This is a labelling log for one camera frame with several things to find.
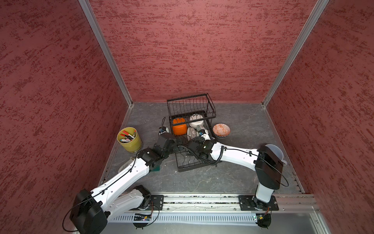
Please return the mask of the red orange patterned bowl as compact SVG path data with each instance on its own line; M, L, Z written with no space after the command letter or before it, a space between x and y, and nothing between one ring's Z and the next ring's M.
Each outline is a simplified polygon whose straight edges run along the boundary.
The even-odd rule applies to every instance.
M218 123L213 127L213 133L217 138L226 138L230 135L231 129L224 123Z

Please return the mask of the white red lattice bowl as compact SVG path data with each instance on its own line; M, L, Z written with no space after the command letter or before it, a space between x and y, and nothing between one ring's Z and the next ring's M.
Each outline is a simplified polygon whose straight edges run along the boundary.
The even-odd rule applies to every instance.
M189 127L187 129L187 138L188 138L188 141L196 138L199 136L199 133L196 131L196 129L192 128L192 127Z

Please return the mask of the black wire dish rack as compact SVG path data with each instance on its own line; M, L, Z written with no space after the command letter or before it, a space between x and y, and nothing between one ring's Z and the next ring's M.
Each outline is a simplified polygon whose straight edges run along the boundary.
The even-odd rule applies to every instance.
M212 128L212 120L216 118L215 106L209 96L209 94L200 94L187 97L179 97L167 100L168 107L168 121L172 131L172 121L176 118L184 118L186 125L189 128L189 118L193 114L202 115L204 118L204 127L208 131L211 140L214 139L214 133ZM193 152L193 142L188 141L187 134L176 136L177 144L179 145L179 151L175 153L177 171L186 172L193 169L202 168L205 166L217 166L219 161L216 158L215 164L206 164L199 161Z

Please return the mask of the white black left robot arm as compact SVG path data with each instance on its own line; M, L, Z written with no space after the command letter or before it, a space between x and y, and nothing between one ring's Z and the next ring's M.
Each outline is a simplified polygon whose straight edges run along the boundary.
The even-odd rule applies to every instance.
M160 134L153 148L137 152L134 161L112 179L91 191L83 189L77 193L65 218L70 219L81 234L99 234L115 215L146 206L151 193L144 187L138 186L125 196L122 194L177 149L173 134Z

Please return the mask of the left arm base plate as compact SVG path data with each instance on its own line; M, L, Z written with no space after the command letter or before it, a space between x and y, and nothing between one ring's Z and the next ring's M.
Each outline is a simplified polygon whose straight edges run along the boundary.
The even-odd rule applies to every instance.
M151 211L152 209L155 210L162 210L164 204L164 195L149 195L144 198L142 203L142 209L146 211Z

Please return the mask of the grey green patterned bowl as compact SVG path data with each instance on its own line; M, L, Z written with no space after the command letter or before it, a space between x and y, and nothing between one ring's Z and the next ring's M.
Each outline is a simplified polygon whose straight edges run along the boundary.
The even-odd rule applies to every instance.
M200 131L206 131L206 129L205 129L204 126L199 125L199 126L197 126L196 131L198 131L198 132L200 132Z

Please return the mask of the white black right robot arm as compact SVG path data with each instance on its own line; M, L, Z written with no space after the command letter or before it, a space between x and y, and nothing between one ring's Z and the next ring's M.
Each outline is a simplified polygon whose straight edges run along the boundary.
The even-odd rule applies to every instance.
M278 146L266 144L259 149L244 149L228 146L214 139L206 139L204 142L195 139L189 144L187 151L200 162L211 166L225 161L254 171L259 183L255 195L242 202L243 208L258 211L278 210L273 193L281 186L289 186L287 180L285 185L281 182L284 178L282 170L287 162Z

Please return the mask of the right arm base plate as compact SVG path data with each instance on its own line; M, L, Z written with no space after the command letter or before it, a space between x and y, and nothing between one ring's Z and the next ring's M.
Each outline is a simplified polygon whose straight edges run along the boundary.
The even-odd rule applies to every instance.
M238 196L241 211L278 211L278 203L275 196L271 196L268 203L260 201L255 195Z

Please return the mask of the white ceramic bowl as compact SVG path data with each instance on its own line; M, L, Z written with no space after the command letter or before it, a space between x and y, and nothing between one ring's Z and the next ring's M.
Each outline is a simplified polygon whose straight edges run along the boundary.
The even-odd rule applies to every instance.
M204 125L203 116L199 114L193 114L189 118L189 125L190 127L197 129L199 126L202 127Z

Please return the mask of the orange plastic bowl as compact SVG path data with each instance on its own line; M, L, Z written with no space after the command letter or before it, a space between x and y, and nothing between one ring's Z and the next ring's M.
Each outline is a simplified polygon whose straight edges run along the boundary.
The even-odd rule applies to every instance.
M172 131L175 136L185 135L188 127L184 118L176 118L172 121Z

